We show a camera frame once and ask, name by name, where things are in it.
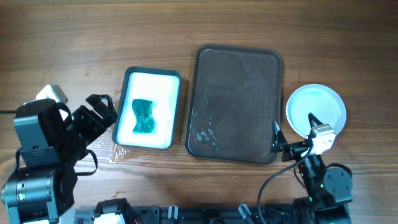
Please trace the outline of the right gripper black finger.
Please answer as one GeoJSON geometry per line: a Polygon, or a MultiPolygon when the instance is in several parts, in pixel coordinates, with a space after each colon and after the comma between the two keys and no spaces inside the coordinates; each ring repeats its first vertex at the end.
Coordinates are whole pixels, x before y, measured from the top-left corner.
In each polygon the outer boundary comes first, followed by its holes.
{"type": "Polygon", "coordinates": [[[277,153],[286,150],[288,143],[276,120],[273,122],[273,131],[271,152],[277,153]]]}
{"type": "Polygon", "coordinates": [[[308,120],[311,128],[319,125],[319,120],[312,113],[308,114],[308,120]]]}

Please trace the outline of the white plate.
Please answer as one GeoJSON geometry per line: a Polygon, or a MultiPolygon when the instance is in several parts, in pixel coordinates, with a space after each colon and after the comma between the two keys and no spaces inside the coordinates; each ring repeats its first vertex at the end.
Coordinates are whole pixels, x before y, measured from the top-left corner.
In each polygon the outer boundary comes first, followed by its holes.
{"type": "Polygon", "coordinates": [[[335,134],[343,130],[347,119],[340,95],[320,84],[308,84],[295,90],[287,101],[285,112],[291,128],[302,137],[310,133],[309,114],[329,124],[335,134]]]}

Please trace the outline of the green yellow sponge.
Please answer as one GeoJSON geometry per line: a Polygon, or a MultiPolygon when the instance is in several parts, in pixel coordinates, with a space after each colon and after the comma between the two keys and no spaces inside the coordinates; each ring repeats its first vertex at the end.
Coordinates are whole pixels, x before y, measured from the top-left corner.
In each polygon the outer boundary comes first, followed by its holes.
{"type": "Polygon", "coordinates": [[[136,117],[136,125],[133,133],[149,134],[154,131],[155,120],[152,114],[154,102],[144,99],[134,99],[132,101],[132,110],[136,117]]]}

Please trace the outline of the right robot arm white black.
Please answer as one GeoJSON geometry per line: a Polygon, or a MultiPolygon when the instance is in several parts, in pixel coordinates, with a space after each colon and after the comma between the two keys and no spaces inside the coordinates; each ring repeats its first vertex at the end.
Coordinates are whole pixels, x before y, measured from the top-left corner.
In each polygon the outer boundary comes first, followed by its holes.
{"type": "Polygon", "coordinates": [[[280,152],[283,162],[295,162],[294,175],[308,195],[291,204],[270,205],[265,211],[279,223],[351,223],[352,171],[343,164],[324,164],[321,154],[332,148],[335,132],[311,113],[308,122],[310,133],[291,144],[274,122],[272,144],[272,152],[280,152]]]}

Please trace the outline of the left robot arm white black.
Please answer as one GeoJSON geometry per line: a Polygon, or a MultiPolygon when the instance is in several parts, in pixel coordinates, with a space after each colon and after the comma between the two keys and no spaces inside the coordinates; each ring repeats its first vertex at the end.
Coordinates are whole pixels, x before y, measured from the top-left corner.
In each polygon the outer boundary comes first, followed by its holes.
{"type": "Polygon", "coordinates": [[[78,177],[93,175],[76,172],[76,163],[87,155],[96,157],[88,146],[118,119],[109,95],[92,94],[86,98],[91,109],[81,105],[71,112],[58,85],[46,88],[52,96],[14,111],[21,146],[15,153],[15,169],[1,190],[10,223],[58,223],[75,203],[78,177]]]}

